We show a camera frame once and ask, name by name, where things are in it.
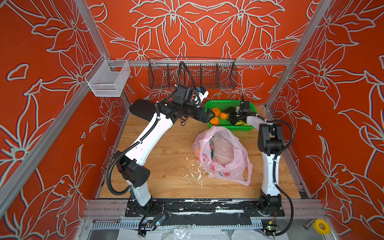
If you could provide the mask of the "red green dragon fruit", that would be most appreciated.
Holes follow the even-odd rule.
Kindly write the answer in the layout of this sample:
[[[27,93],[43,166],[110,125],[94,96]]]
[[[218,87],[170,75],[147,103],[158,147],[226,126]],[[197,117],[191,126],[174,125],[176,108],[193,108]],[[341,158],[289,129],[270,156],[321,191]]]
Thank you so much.
[[[215,145],[213,143],[213,139],[209,140],[209,147],[210,147],[210,153],[211,153],[211,160],[213,162],[215,162],[216,161],[216,158],[215,158]]]

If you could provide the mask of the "pink plastic bag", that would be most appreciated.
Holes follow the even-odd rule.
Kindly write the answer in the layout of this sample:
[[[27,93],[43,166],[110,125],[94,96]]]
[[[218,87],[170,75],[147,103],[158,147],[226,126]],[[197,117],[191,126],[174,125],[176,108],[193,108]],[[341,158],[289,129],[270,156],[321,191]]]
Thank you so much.
[[[209,140],[215,145],[216,161],[211,160]],[[232,181],[249,186],[253,171],[246,148],[231,131],[224,127],[212,127],[200,133],[192,145],[192,150],[201,149],[200,164],[209,178]]]

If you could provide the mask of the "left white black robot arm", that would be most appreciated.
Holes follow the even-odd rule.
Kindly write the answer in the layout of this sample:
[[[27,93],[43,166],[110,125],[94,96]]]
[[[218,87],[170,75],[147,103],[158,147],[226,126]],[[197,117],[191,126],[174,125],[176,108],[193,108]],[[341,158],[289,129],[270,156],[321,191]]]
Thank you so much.
[[[132,145],[114,154],[114,160],[106,173],[107,187],[113,195],[122,196],[129,192],[136,207],[146,215],[154,216],[163,211],[162,206],[152,204],[153,197],[147,184],[151,172],[145,167],[145,162],[154,146],[178,119],[185,123],[188,118],[193,118],[205,124],[213,119],[213,111],[202,106],[208,95],[209,92],[203,86],[193,84],[188,87],[177,83],[171,94],[154,104],[155,112],[144,131]],[[123,191],[115,190],[112,185],[114,168],[128,183]]]

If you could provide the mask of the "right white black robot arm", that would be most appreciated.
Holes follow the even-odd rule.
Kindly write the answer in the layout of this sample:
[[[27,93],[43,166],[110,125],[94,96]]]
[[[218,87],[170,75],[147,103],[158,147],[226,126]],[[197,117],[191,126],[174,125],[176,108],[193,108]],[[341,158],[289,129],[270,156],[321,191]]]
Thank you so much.
[[[282,209],[282,195],[288,195],[279,187],[279,164],[282,153],[294,140],[294,130],[286,121],[266,120],[251,111],[248,101],[240,101],[237,107],[224,110],[227,121],[235,126],[247,124],[258,130],[258,148],[263,157],[263,184],[257,210],[260,215],[269,217]]]

